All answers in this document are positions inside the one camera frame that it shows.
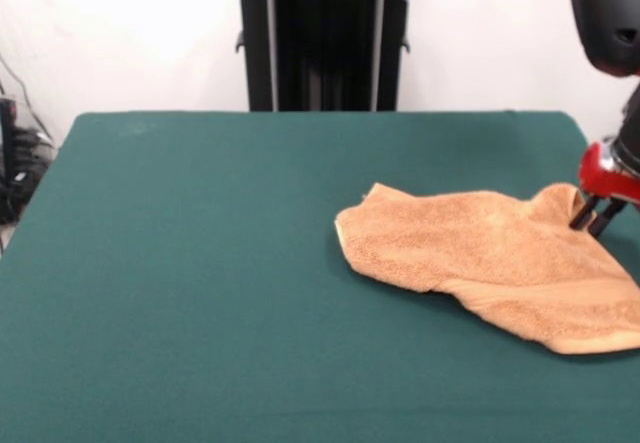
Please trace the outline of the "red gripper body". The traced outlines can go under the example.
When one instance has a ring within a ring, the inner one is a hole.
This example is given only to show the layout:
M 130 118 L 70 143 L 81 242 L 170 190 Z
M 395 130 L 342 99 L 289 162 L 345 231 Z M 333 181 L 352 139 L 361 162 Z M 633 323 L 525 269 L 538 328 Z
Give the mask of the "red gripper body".
M 587 148 L 580 162 L 578 178 L 581 188 L 588 194 L 639 203 L 639 175 L 619 161 L 612 141 L 597 141 Z

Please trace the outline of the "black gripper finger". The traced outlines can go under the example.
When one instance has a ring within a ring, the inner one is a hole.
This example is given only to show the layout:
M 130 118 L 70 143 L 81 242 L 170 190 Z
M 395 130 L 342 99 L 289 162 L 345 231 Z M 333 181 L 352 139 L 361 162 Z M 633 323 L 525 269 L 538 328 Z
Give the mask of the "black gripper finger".
M 583 229 L 592 219 L 593 210 L 599 204 L 601 198 L 596 195 L 590 195 L 584 205 L 571 220 L 569 227 L 571 229 Z
M 589 224 L 588 232 L 593 237 L 599 237 L 608 227 L 611 221 L 626 207 L 623 200 L 612 199 L 606 208 L 598 213 L 595 219 Z

